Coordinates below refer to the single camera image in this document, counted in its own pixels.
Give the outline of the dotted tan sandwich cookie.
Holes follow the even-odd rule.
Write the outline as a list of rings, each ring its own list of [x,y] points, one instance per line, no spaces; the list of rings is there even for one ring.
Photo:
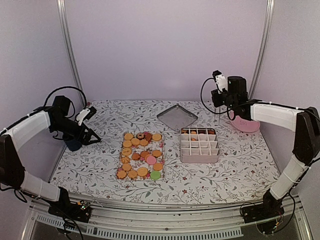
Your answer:
[[[146,177],[148,175],[148,169],[146,167],[140,167],[137,169],[137,174],[140,177]]]

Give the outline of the aluminium left corner post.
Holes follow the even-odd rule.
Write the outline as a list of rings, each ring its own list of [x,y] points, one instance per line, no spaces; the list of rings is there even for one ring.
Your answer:
[[[58,10],[59,20],[61,25],[61,31],[64,39],[64,44],[65,44],[73,80],[74,80],[75,86],[80,90],[82,90],[83,87],[80,80],[79,71],[77,68],[76,58],[73,51],[72,40],[71,40],[71,35],[70,35],[70,30],[68,25],[66,1],[57,0],[56,3],[57,3],[57,10]]]

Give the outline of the chocolate sprinkled donut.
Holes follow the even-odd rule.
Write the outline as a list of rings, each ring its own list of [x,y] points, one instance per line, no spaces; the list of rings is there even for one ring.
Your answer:
[[[142,140],[142,139],[145,138],[145,134],[144,134],[144,133],[138,133],[138,134],[136,135],[136,138],[139,139],[139,140]]]

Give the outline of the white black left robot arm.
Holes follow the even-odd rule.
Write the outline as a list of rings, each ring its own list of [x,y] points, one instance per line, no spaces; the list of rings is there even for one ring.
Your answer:
[[[40,199],[49,204],[49,214],[61,218],[87,223],[92,209],[84,200],[71,202],[68,191],[51,184],[35,173],[40,167],[34,167],[44,159],[48,164],[53,159],[55,147],[45,132],[62,134],[70,151],[83,146],[99,143],[101,138],[88,126],[89,120],[97,112],[93,106],[85,104],[80,112],[69,114],[72,101],[64,96],[55,96],[53,103],[44,104],[0,133],[0,182],[7,190],[19,191],[23,196]]]

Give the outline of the aluminium front rail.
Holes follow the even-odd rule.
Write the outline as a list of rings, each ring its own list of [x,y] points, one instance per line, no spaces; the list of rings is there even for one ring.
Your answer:
[[[91,208],[87,223],[67,227],[49,214],[49,205],[30,202],[24,240],[313,240],[307,216],[297,195],[283,200],[284,214],[245,221],[245,208],[256,202],[222,204],[155,204],[71,194],[73,202]]]

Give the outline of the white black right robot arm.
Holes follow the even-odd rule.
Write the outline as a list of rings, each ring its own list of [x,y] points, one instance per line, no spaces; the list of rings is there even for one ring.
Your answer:
[[[240,214],[246,223],[280,217],[283,200],[290,196],[320,153],[320,116],[315,107],[295,107],[272,101],[250,99],[247,81],[241,76],[226,77],[220,71],[212,73],[216,88],[211,91],[213,105],[225,107],[230,121],[243,120],[268,124],[280,130],[270,137],[272,151],[283,147],[288,160],[283,162],[279,178],[263,194],[262,203],[243,206]]]

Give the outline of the pink divided cookie tin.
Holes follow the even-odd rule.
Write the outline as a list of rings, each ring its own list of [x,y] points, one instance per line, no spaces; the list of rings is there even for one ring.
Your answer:
[[[220,148],[214,128],[181,128],[179,140],[182,163],[215,164],[218,162]]]

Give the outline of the pink plastic plate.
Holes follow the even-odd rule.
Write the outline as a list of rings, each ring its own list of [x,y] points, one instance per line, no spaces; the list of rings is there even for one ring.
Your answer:
[[[254,133],[260,129],[260,122],[254,120],[246,120],[238,115],[234,115],[233,111],[229,112],[230,124],[238,131],[244,133]]]

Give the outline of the silver metal tin lid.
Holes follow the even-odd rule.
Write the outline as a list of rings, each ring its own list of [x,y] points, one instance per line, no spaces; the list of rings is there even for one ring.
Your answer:
[[[160,112],[157,119],[174,131],[186,128],[198,120],[198,117],[179,104],[175,104]]]

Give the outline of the floral cookie tray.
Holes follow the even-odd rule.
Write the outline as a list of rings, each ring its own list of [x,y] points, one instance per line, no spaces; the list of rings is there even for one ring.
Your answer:
[[[138,133],[144,133],[145,138],[139,140],[137,138]],[[165,143],[163,135],[159,132],[149,131],[138,133],[127,131],[123,134],[115,177],[123,181],[154,181],[150,178],[150,173],[159,171],[161,172],[161,178],[158,180],[162,180],[165,177]],[[145,158],[148,155],[156,158],[154,165],[146,163]],[[141,167],[148,169],[147,176],[138,176],[137,170]]]

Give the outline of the green round cookie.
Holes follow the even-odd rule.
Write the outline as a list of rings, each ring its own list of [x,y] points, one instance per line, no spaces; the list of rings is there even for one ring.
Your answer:
[[[157,171],[157,170],[152,171],[152,172],[150,173],[150,178],[151,178],[152,180],[154,180],[154,181],[160,179],[160,178],[161,178],[161,172],[160,172],[160,171]]]

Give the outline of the dark blue cup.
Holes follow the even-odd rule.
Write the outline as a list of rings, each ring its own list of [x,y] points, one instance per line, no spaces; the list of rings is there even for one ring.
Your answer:
[[[64,134],[62,136],[62,140],[65,143],[65,145],[67,146],[67,148],[72,152],[75,152],[75,151],[79,150],[82,147],[81,142],[76,140],[71,135]]]

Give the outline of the aluminium right corner post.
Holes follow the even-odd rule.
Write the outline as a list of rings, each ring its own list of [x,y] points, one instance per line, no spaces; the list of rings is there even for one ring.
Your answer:
[[[264,63],[265,53],[267,49],[268,38],[269,38],[271,27],[272,27],[274,8],[275,8],[275,0],[267,0],[263,29],[262,29],[262,37],[260,41],[256,64],[253,71],[252,81],[251,81],[249,92],[248,92],[248,97],[250,99],[254,97],[258,87],[258,83],[259,83],[259,79],[260,79],[260,75],[261,75],[261,71]]]

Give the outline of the aluminium corner post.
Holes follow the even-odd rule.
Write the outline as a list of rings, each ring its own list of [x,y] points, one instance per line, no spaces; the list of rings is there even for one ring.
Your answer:
[[[56,3],[57,3],[57,10],[58,10],[59,20],[61,25],[61,31],[64,39],[64,44],[65,44],[73,80],[74,80],[75,86],[80,90],[82,90],[83,87],[80,80],[79,71],[77,68],[76,58],[73,51],[72,40],[71,40],[71,35],[70,35],[70,30],[68,25],[66,1],[57,0]]]
[[[248,92],[248,97],[250,99],[254,97],[258,87],[258,83],[259,83],[259,79],[260,79],[260,75],[261,75],[261,71],[264,63],[265,53],[267,49],[268,38],[269,38],[271,27],[272,27],[274,8],[275,8],[275,0],[267,0],[263,29],[262,29],[262,37],[260,41],[256,64],[253,71],[252,81],[251,81],[249,92]]]

